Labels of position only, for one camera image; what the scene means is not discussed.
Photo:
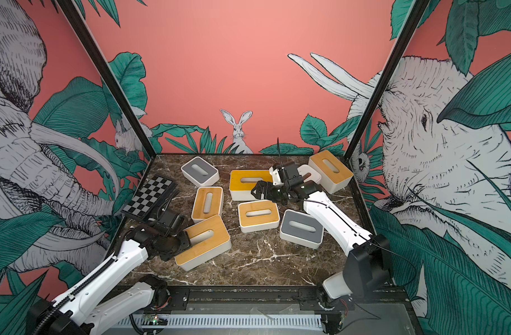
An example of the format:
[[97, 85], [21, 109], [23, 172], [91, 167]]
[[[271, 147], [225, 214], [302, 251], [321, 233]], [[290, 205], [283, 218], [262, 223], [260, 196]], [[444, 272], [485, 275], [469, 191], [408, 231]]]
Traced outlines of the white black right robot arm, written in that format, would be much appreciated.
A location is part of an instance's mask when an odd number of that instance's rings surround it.
[[318, 286], [321, 308], [329, 311], [340, 300], [363, 298], [392, 279], [392, 253], [386, 237], [355, 223], [329, 199], [321, 185], [301, 176], [296, 163], [278, 163], [270, 167], [269, 173], [272, 181], [257, 181], [251, 195], [282, 205], [300, 202], [346, 254], [343, 271]]

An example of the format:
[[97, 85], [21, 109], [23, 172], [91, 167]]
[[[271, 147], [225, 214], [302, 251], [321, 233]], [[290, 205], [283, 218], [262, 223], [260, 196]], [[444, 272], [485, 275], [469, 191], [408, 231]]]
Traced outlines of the large white box bamboo lid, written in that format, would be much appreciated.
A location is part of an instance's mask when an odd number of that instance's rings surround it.
[[219, 215], [196, 223], [184, 230], [191, 247], [175, 257], [175, 262], [190, 271], [232, 248], [230, 235]]

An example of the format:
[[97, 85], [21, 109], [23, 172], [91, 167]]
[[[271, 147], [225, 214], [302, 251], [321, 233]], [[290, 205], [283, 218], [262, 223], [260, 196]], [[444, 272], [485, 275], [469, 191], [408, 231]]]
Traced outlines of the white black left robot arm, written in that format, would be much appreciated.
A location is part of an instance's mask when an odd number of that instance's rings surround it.
[[131, 288], [108, 299], [108, 294], [133, 269], [159, 257], [168, 261], [191, 247], [181, 229], [185, 216], [166, 209], [156, 220], [131, 228], [121, 244], [84, 279], [53, 301], [34, 304], [26, 317], [27, 334], [103, 334], [123, 318], [149, 307], [170, 306], [168, 284], [156, 275], [142, 277]]

